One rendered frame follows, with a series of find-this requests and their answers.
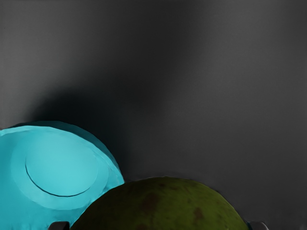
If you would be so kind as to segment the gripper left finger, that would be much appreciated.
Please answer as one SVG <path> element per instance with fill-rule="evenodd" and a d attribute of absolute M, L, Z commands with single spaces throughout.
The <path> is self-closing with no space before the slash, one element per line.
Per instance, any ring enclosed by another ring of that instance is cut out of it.
<path fill-rule="evenodd" d="M 49 230 L 70 230 L 70 224 L 67 221 L 56 221 L 50 224 Z"/>

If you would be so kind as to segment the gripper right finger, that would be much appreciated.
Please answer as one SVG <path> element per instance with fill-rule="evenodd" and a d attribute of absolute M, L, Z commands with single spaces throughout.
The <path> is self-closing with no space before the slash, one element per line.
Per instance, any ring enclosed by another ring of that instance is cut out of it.
<path fill-rule="evenodd" d="M 252 221 L 248 223 L 249 230 L 268 230 L 268 227 L 263 222 Z"/>

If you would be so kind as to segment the dark green round fruit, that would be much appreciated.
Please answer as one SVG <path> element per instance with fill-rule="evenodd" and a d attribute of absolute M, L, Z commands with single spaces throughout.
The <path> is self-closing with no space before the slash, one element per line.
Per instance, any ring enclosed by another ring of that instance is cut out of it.
<path fill-rule="evenodd" d="M 218 192 L 189 179 L 124 183 L 94 201 L 70 230 L 250 230 Z"/>

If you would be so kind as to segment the turquoise bowl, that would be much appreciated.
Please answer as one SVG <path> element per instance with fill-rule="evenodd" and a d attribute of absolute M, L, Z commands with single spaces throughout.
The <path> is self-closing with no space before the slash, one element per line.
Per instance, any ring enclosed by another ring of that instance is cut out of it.
<path fill-rule="evenodd" d="M 73 224 L 123 183 L 107 147 L 78 126 L 38 121 L 0 130 L 0 230 Z"/>

